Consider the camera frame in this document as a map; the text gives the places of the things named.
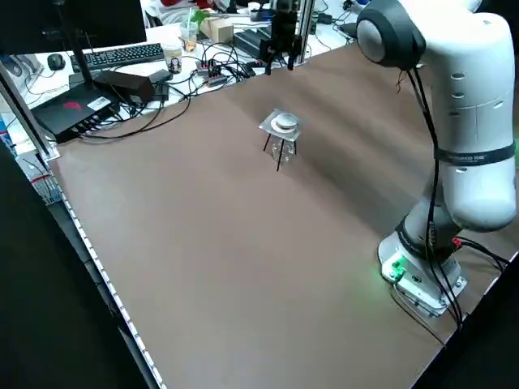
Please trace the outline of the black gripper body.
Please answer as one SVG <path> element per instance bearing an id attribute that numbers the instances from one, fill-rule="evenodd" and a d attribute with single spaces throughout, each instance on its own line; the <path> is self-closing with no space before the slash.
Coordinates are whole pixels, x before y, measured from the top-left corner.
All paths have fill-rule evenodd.
<path id="1" fill-rule="evenodd" d="M 292 43 L 296 36 L 298 12 L 275 10 L 271 22 L 271 39 L 277 43 Z"/>

